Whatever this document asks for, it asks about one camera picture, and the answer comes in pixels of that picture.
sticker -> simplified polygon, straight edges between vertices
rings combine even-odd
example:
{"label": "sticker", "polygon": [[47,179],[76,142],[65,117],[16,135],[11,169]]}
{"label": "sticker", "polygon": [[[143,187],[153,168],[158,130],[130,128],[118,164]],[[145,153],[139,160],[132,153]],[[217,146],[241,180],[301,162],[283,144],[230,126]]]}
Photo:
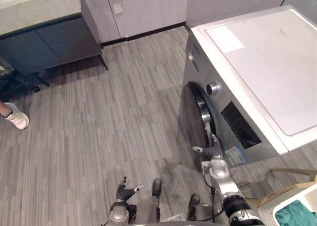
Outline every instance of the sticker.
{"label": "sticker", "polygon": [[206,32],[223,53],[244,48],[244,45],[225,25],[207,29]]}
{"label": "sticker", "polygon": [[242,151],[239,145],[224,152],[228,157],[230,163],[234,166],[240,163],[245,163],[247,161],[246,155]]}

wall outlet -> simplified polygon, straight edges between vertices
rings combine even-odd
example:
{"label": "wall outlet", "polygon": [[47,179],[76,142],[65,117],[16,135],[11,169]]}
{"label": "wall outlet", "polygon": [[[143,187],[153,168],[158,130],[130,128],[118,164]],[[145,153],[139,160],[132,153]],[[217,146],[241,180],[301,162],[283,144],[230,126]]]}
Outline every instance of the wall outlet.
{"label": "wall outlet", "polygon": [[121,6],[120,3],[119,3],[119,4],[114,4],[114,5],[113,5],[113,9],[114,9],[114,13],[115,13],[115,14],[121,14],[121,13],[123,13],[122,6]]}

white sneaker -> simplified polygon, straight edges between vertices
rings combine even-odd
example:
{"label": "white sneaker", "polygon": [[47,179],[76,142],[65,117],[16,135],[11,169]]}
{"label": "white sneaker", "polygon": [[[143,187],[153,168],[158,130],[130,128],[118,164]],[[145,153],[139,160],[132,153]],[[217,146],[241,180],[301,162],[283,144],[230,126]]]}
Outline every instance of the white sneaker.
{"label": "white sneaker", "polygon": [[5,119],[13,123],[18,129],[25,129],[29,125],[28,116],[21,112],[14,103],[6,102],[5,105],[12,109],[12,113]]}

laundry basket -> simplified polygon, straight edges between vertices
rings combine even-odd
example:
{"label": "laundry basket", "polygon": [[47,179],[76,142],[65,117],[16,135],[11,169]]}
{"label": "laundry basket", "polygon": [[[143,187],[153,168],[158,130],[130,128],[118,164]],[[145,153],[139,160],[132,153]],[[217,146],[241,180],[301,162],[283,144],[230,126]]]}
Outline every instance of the laundry basket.
{"label": "laundry basket", "polygon": [[317,170],[279,169],[284,172],[310,175],[314,181],[285,187],[261,201],[258,213],[266,226],[280,226],[275,214],[284,207],[299,200],[309,211],[317,211]]}

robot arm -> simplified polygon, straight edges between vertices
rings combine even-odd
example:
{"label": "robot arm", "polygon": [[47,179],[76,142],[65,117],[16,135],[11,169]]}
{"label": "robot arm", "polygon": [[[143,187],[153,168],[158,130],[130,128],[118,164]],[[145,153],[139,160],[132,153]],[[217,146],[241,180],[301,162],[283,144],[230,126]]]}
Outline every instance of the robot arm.
{"label": "robot arm", "polygon": [[193,150],[211,157],[211,161],[202,162],[203,172],[209,169],[211,185],[216,188],[221,198],[223,209],[231,226],[263,225],[257,212],[250,209],[243,194],[230,176],[229,167],[222,159],[221,145],[212,134],[212,146],[208,148],[193,147]]}
{"label": "robot arm", "polygon": [[130,199],[137,191],[144,188],[144,184],[138,185],[134,189],[125,189],[126,177],[124,177],[116,192],[116,202],[111,205],[108,222],[106,226],[126,226],[129,223],[130,212],[133,205],[128,205]]}

